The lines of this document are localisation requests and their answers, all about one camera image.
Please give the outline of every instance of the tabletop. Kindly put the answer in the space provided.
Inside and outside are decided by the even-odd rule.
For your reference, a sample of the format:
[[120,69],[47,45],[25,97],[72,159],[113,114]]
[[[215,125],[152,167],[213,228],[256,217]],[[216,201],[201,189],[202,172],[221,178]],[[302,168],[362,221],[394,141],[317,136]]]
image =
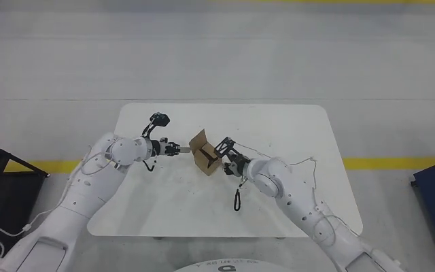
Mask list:
[[[152,139],[168,137],[182,146],[205,129],[217,145],[226,136],[287,164],[317,160],[319,194],[356,233],[362,221],[326,111],[317,105],[131,103],[119,115],[115,134],[136,138],[155,112],[171,122],[157,127]],[[236,147],[255,158],[257,152]],[[275,200],[253,184],[241,189],[241,209],[234,211],[240,179],[218,168],[202,173],[192,154],[157,157],[149,172],[143,163],[130,168],[114,197],[90,220],[88,230],[102,236],[149,237],[306,237],[283,215]],[[313,185],[314,163],[293,166],[293,173]]]

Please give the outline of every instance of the black strap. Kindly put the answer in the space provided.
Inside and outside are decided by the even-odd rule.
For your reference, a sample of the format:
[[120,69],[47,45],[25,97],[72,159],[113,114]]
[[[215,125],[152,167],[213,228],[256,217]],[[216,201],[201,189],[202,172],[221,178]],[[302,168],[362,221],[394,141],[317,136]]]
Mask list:
[[145,163],[145,166],[147,167],[147,169],[148,169],[149,172],[152,172],[152,171],[154,170],[155,165],[153,165],[153,166],[150,168],[150,167],[148,166],[147,162],[145,162],[144,160],[143,160],[143,163]]
[[240,206],[241,206],[240,192],[239,192],[239,189],[237,189],[236,195],[234,196],[234,210],[235,211],[239,211],[240,210]]

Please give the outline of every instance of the cardboard box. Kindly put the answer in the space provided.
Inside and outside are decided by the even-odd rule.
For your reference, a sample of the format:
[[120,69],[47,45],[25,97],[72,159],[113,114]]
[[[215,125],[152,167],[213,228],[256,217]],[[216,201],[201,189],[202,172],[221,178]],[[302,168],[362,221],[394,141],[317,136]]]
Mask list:
[[214,153],[214,146],[207,141],[204,129],[190,140],[189,146],[196,166],[206,175],[211,175],[222,164],[222,159]]

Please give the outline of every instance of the yellow floor line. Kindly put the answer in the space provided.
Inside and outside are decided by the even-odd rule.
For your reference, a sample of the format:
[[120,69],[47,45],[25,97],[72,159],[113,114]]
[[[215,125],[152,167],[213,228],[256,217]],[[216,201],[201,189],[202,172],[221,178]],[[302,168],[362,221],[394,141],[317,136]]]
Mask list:
[[349,4],[435,4],[435,0],[214,0],[216,2],[297,2],[297,3],[349,3]]
[[[38,160],[32,165],[48,173],[71,173],[79,160]],[[347,170],[425,169],[435,165],[435,157],[420,158],[344,158]],[[9,162],[6,172],[28,171],[15,162]]]

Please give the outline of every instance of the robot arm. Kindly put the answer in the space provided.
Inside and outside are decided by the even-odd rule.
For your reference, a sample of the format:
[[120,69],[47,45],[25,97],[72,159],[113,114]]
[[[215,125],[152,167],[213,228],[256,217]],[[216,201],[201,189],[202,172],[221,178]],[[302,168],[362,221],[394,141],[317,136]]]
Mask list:
[[363,242],[280,158],[250,160],[237,152],[234,144],[225,138],[215,149],[217,156],[230,160],[224,167],[226,174],[245,177],[260,192],[273,197],[281,211],[326,253],[337,271],[353,271],[354,264],[368,256],[375,271],[403,272],[397,260]]
[[[107,133],[98,140],[69,176],[59,204],[43,223],[21,239],[5,256],[0,271],[65,271],[73,258],[80,232],[89,219],[112,198],[135,161],[189,152],[167,138],[151,140],[155,126],[166,126],[168,116],[154,114],[137,139]],[[29,230],[31,224],[23,231]]]

